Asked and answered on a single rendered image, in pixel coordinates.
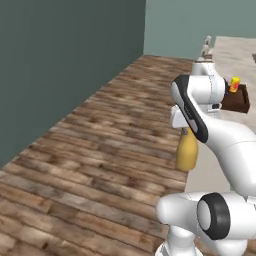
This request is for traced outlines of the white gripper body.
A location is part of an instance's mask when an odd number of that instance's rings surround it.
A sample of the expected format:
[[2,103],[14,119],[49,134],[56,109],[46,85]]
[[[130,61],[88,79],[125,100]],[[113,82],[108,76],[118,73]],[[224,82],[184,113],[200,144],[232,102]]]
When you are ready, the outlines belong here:
[[188,128],[189,125],[184,118],[180,108],[177,105],[174,105],[171,108],[171,118],[170,124],[173,128]]

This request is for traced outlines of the dark brown tray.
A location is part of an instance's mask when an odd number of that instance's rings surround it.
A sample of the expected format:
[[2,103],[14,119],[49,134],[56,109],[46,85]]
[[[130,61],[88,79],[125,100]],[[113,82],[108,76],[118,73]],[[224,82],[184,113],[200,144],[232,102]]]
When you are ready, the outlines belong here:
[[250,101],[245,84],[240,84],[236,93],[228,92],[222,101],[222,110],[247,113]]

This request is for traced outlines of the yellow and red cup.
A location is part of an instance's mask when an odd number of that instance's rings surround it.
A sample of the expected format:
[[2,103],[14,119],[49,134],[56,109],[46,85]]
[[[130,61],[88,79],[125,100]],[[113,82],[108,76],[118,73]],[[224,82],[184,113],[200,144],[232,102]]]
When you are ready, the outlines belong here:
[[240,78],[237,76],[233,76],[230,84],[229,84],[229,91],[232,93],[236,93],[240,85]]

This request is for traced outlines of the pale grey tall object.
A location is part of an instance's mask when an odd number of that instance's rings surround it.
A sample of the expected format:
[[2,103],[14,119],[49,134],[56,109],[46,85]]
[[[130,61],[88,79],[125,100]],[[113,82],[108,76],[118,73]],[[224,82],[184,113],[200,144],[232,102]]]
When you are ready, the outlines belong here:
[[207,61],[211,60],[213,56],[213,49],[210,47],[212,37],[207,35],[204,39],[204,44],[201,49],[200,60]]

